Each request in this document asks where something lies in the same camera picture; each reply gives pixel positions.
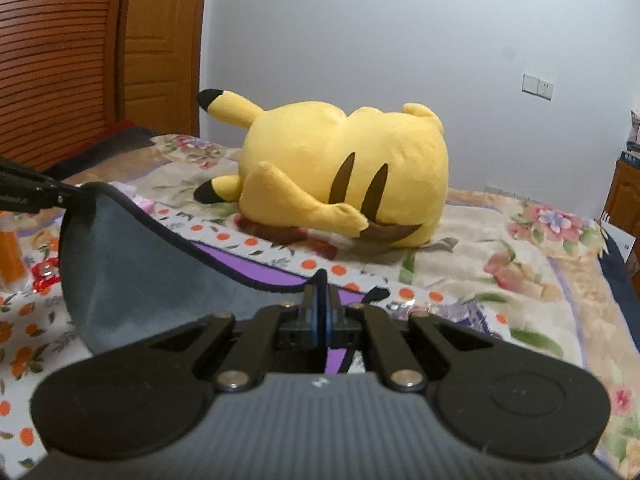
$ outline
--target yellow stuffed animal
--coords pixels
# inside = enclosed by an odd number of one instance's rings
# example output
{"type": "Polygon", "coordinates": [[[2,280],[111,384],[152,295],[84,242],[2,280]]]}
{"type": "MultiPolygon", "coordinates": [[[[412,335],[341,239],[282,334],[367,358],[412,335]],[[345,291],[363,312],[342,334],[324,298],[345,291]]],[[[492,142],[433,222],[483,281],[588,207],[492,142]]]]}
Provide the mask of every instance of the yellow stuffed animal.
{"type": "Polygon", "coordinates": [[[439,118],[426,106],[402,112],[303,102],[264,111],[229,91],[203,90],[213,117],[248,128],[239,174],[205,182],[201,203],[239,202],[249,220],[336,232],[395,247],[431,238],[448,188],[439,118]]]}

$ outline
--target wooden door frame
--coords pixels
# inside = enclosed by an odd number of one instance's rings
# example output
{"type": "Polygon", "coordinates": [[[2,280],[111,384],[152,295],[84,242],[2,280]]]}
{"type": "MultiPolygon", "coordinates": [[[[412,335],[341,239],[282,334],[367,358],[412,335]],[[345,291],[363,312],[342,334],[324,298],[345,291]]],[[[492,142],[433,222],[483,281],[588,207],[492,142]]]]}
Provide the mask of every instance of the wooden door frame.
{"type": "MultiPolygon", "coordinates": [[[[108,21],[108,27],[114,28],[115,42],[113,42],[113,51],[107,47],[105,49],[105,58],[112,62],[112,67],[107,66],[109,74],[113,75],[113,79],[109,82],[105,78],[105,115],[108,110],[108,99],[112,99],[109,103],[113,111],[113,121],[119,121],[126,118],[125,112],[125,95],[124,95],[124,54],[125,54],[125,38],[127,31],[127,6],[129,0],[112,0],[117,1],[117,8],[114,8],[114,20],[108,21]]],[[[200,44],[202,42],[202,18],[204,15],[204,0],[196,0],[196,12],[193,22],[193,41],[191,42],[191,135],[200,136],[200,115],[198,104],[196,102],[196,94],[200,91],[200,44]]]]}

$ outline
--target purple fabric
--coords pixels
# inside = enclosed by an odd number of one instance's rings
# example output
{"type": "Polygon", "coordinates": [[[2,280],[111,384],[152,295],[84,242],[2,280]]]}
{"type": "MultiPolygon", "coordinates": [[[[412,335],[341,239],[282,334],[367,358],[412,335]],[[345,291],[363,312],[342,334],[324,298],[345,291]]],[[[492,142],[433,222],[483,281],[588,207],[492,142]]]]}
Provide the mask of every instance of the purple fabric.
{"type": "MultiPolygon", "coordinates": [[[[197,247],[205,251],[210,256],[213,256],[219,262],[225,264],[227,267],[231,267],[238,272],[242,272],[245,276],[253,278],[263,283],[271,283],[272,285],[298,285],[306,282],[306,278],[303,276],[297,276],[284,270],[273,269],[256,262],[245,260],[240,256],[234,254],[225,253],[220,249],[215,249],[204,244],[195,244],[197,247]]],[[[354,303],[360,301],[363,298],[363,294],[357,292],[351,292],[350,290],[340,290],[340,300],[343,304],[354,303]]],[[[324,373],[337,374],[342,364],[342,359],[346,350],[329,350],[327,352],[326,366],[324,373]]]]}

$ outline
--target wooden nightstand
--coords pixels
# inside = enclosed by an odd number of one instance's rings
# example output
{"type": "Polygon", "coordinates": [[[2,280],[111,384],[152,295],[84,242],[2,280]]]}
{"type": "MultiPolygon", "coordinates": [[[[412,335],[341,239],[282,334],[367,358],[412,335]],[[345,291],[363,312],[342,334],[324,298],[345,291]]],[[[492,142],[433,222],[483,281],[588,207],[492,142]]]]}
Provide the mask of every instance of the wooden nightstand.
{"type": "MultiPolygon", "coordinates": [[[[604,211],[609,215],[610,224],[636,238],[640,237],[640,170],[621,160],[616,162],[616,173],[604,211]]],[[[629,256],[627,264],[632,260],[640,262],[640,244],[637,242],[634,244],[633,253],[629,256]]],[[[631,281],[640,297],[640,272],[635,272],[631,281]]]]}

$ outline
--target gray fabric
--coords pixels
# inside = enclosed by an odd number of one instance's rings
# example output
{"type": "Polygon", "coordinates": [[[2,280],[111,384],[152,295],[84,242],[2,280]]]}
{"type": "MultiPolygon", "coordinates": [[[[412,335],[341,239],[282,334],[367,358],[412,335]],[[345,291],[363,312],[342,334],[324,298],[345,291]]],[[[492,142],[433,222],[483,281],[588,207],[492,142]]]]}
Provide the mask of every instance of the gray fabric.
{"type": "Polygon", "coordinates": [[[615,480],[593,456],[518,463],[447,431],[424,397],[373,374],[268,374],[225,394],[181,440],[131,460],[54,452],[25,480],[615,480]]]}
{"type": "Polygon", "coordinates": [[[251,318],[302,293],[249,288],[186,254],[109,196],[94,217],[74,214],[62,238],[60,273],[69,313],[94,352],[139,341],[226,310],[251,318]]]}

